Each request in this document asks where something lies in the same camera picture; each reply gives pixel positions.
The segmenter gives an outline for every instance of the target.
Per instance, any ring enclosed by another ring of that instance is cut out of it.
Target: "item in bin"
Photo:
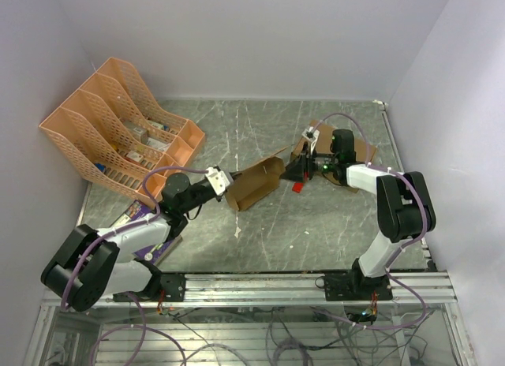
[[[129,151],[128,153],[126,153],[125,155],[125,158],[130,161],[130,162],[134,162],[134,163],[137,163],[137,164],[141,164],[142,161],[144,160],[144,157],[143,155],[137,153],[136,151]]]
[[[136,140],[140,141],[142,144],[148,142],[148,131],[145,128],[139,127],[128,120],[124,120],[123,125],[130,131]]]
[[[143,218],[151,212],[151,208],[142,204],[139,200],[135,200],[126,211],[119,216],[119,218],[112,224],[113,227],[124,226],[128,222]],[[146,248],[142,248],[133,253],[135,257],[141,260],[146,260],[149,263],[157,265],[159,262],[165,258],[172,249],[177,246],[177,243],[182,239],[182,237],[177,237],[175,240],[169,240],[162,244],[150,245]]]
[[[159,151],[165,151],[168,149],[169,144],[163,143],[160,140],[153,139],[152,137],[148,137],[148,142],[146,143],[151,148],[157,149]]]
[[[96,163],[95,166],[98,168],[98,170],[100,170],[102,173],[105,173],[105,165],[102,165],[101,163]]]
[[[158,122],[156,122],[154,120],[150,120],[150,119],[148,119],[148,121],[149,121],[150,125],[152,125],[153,127],[156,127],[157,129],[161,129],[162,131],[169,130],[168,125],[159,124]]]

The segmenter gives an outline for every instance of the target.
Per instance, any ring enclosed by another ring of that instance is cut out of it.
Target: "gray wall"
[[[0,0],[1,364],[23,360],[40,273],[74,226],[84,184],[37,125],[92,72],[58,0]]]
[[[503,364],[505,0],[450,0],[391,100],[402,159],[438,215],[447,268],[482,366]]]
[[[447,0],[60,0],[155,95],[389,99]]]

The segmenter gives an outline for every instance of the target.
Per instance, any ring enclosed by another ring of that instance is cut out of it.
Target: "white panel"
[[[447,0],[60,0],[157,96],[389,99]]]
[[[22,364],[40,273],[75,225],[84,183],[38,124],[92,72],[58,0],[0,0],[2,364]]]
[[[406,169],[425,174],[437,214],[433,258],[482,365],[503,363],[503,2],[450,0],[390,105]]]

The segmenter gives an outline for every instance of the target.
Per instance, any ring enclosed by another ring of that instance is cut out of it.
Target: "floor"
[[[360,122],[370,143],[378,148],[374,163],[398,170],[381,106],[376,103],[176,100],[161,104],[193,119],[207,134],[207,143],[193,163],[196,168],[219,165],[224,170],[241,170],[287,146],[279,155],[286,162],[311,119],[346,112]],[[353,128],[345,118],[328,122]],[[312,179],[301,194],[292,192],[292,185],[280,181],[278,189],[243,212],[233,211],[226,201],[206,204],[160,268],[185,272],[349,268],[376,236],[375,197],[349,192],[321,177]],[[93,185],[83,222],[109,226],[129,203],[128,198]],[[394,265],[397,269],[425,267],[419,244],[409,247]]]

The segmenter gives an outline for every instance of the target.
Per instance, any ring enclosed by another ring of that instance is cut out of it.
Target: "red object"
[[[304,176],[304,181],[303,182],[294,182],[293,188],[291,189],[292,191],[295,191],[297,194],[300,193],[301,189],[303,189],[304,183],[309,179],[309,173],[305,172]]]

